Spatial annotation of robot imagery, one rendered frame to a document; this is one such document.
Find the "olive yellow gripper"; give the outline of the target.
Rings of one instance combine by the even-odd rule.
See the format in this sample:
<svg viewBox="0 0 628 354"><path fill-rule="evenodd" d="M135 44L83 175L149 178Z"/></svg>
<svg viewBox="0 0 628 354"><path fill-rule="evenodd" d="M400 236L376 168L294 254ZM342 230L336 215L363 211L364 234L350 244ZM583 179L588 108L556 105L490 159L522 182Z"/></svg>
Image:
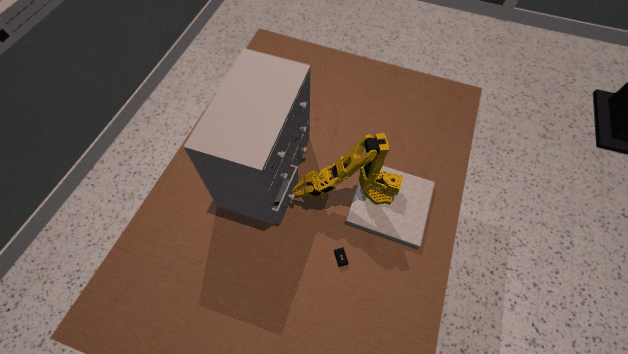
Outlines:
<svg viewBox="0 0 628 354"><path fill-rule="evenodd" d="M321 197L322 196L321 198L323 201L324 200L323 193L320 192L317 187L318 177L319 177L319 173L314 170L305 174L303 178L298 182L298 184L292 189L292 194L295 194L296 196L299 196L299 197L302 197L302 196L313 196L313 197L320 196ZM304 190L297 192L298 189L301 189L304 186L306 186Z"/></svg>

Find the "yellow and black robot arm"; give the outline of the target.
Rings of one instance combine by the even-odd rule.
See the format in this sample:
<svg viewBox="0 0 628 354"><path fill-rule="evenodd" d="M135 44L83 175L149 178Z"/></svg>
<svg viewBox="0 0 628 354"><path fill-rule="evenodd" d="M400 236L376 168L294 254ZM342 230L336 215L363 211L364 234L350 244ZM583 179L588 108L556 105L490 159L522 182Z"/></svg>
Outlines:
<svg viewBox="0 0 628 354"><path fill-rule="evenodd" d="M367 154L361 157L364 149ZM370 134L365 135L345 156L341 156L334 164L321 170L317 183L319 191L326 194L336 189L344 178L349 179L360 169L359 182L361 190L364 190L363 194L374 204L391 204L402 176L380 171L389 149L384 133L376 134L375 138Z"/></svg>

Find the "dark grey chest of drawers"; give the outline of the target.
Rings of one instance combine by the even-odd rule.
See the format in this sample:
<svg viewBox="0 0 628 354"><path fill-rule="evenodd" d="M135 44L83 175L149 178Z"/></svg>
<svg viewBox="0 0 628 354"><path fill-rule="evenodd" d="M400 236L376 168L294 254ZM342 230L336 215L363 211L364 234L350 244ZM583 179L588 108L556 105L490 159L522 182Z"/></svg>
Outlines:
<svg viewBox="0 0 628 354"><path fill-rule="evenodd" d="M264 166L310 65L243 49L183 146L217 207L275 224ZM288 143L288 144L289 144Z"/></svg>

